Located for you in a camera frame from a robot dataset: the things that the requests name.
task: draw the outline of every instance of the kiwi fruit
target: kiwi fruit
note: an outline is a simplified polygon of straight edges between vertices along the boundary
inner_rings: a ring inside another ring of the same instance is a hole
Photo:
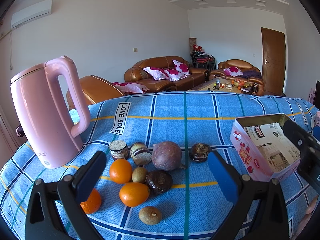
[[[145,183],[147,175],[148,175],[147,169],[145,169],[143,167],[135,168],[132,173],[132,181],[139,182],[139,183]]]
[[[144,207],[139,211],[139,219],[147,225],[156,225],[162,219],[162,213],[156,207]]]

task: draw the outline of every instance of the door frame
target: door frame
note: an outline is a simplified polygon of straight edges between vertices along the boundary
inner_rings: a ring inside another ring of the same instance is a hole
[[[279,32],[273,29],[269,29],[269,28],[264,28],[261,27],[261,37],[262,37],[262,80],[264,82],[263,76],[264,76],[264,69],[265,69],[265,54],[264,54],[264,42],[263,42],[263,30],[271,30],[274,32],[278,32],[278,33],[283,33],[283,32]],[[284,84],[285,84],[285,80],[286,80],[286,69],[287,69],[287,44],[286,44],[286,39],[285,39],[285,33],[284,34],[284,79],[283,79],[283,88],[282,88],[282,93],[284,90]]]

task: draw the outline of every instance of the pink tin box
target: pink tin box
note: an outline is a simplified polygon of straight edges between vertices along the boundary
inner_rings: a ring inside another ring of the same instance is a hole
[[[278,180],[283,180],[287,178],[290,174],[292,174],[300,163],[299,150],[298,157],[297,153],[293,160],[293,163],[288,165],[287,167],[278,168],[277,172],[275,172],[268,164],[266,158],[262,155],[262,152],[258,149],[252,139],[248,136],[247,132],[244,130],[244,127],[256,127],[256,130],[259,131],[259,127],[265,124],[279,123],[280,127],[278,127],[278,131],[281,133],[281,127],[284,122],[291,119],[285,114],[270,114],[270,115],[260,115],[260,116],[249,116],[249,117],[239,117],[236,118],[231,134],[230,140],[234,145],[236,151],[238,152],[244,166],[246,167],[248,174],[254,180],[258,181],[270,181],[272,178],[277,178]]]

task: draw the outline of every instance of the pink electric kettle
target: pink electric kettle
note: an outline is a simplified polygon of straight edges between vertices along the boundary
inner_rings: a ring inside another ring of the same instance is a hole
[[[59,75],[67,80],[80,117],[77,124],[63,99]],[[62,56],[20,72],[11,79],[11,94],[21,126],[41,163],[55,169],[71,161],[83,145],[79,134],[90,123],[74,62]]]

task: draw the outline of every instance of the orange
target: orange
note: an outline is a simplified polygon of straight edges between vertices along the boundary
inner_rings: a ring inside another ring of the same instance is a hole
[[[138,182],[129,182],[119,191],[119,197],[128,207],[136,207],[145,202],[150,195],[147,185]]]
[[[118,184],[124,184],[130,181],[132,176],[131,164],[125,159],[115,160],[109,169],[110,179]]]
[[[101,206],[101,196],[95,188],[90,193],[88,200],[81,202],[80,206],[86,214],[92,214],[98,211]]]

